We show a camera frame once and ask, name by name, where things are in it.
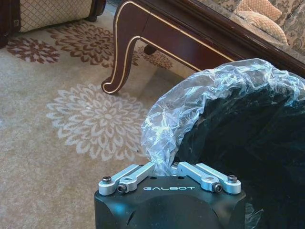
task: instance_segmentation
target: black trash bin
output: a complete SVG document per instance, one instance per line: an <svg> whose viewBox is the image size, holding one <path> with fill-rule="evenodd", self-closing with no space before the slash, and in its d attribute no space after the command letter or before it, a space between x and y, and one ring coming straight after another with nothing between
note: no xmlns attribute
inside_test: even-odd
<svg viewBox="0 0 305 229"><path fill-rule="evenodd" d="M142 145L158 175L170 175L174 158L237 175L248 228L305 228L301 77L260 59L195 73L151 108Z"/></svg>

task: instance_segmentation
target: beige carpet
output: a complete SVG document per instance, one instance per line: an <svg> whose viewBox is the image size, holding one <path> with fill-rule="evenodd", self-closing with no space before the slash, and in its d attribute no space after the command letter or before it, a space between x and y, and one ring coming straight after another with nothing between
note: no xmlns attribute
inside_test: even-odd
<svg viewBox="0 0 305 229"><path fill-rule="evenodd" d="M146 162L147 109L192 71L136 44L127 84L112 71L113 12L19 34L0 50L0 228L92 229L104 175Z"/></svg>

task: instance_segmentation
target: patterned carpet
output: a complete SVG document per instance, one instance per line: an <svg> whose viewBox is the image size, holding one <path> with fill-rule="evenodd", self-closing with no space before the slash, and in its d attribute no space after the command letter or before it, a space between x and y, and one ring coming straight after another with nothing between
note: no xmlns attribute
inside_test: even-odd
<svg viewBox="0 0 305 229"><path fill-rule="evenodd" d="M92 229L104 175L143 164L149 107L193 72L134 49L118 95L101 91L113 65L113 12L18 34L0 50L0 227Z"/></svg>

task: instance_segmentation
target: black screw head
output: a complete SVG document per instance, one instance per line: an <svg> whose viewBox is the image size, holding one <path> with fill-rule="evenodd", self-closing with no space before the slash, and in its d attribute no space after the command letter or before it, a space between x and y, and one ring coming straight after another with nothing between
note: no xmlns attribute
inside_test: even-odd
<svg viewBox="0 0 305 229"><path fill-rule="evenodd" d="M229 175L228 176L228 181L231 182L231 183L236 183L237 182L237 176Z"/></svg>
<svg viewBox="0 0 305 229"><path fill-rule="evenodd" d="M111 183L111 176L104 176L102 182L103 184Z"/></svg>
<svg viewBox="0 0 305 229"><path fill-rule="evenodd" d="M220 193L223 190L223 186L219 183L213 185L213 190L216 193Z"/></svg>
<svg viewBox="0 0 305 229"><path fill-rule="evenodd" d="M118 185L117 190L120 194L124 194L127 190L127 187L124 184L120 184L120 185Z"/></svg>

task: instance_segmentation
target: table leg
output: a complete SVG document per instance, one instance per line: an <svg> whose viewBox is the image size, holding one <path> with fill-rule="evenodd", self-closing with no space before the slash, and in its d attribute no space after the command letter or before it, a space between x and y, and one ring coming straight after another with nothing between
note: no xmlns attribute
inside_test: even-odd
<svg viewBox="0 0 305 229"><path fill-rule="evenodd" d="M114 63L112 74L102 89L108 94L119 91L125 84L132 62L134 45L141 38L150 11L140 9L132 1L123 1L118 7L114 21Z"/></svg>
<svg viewBox="0 0 305 229"><path fill-rule="evenodd" d="M157 49L150 45L146 45L144 48L144 53L147 55L153 55L155 51L157 51Z"/></svg>

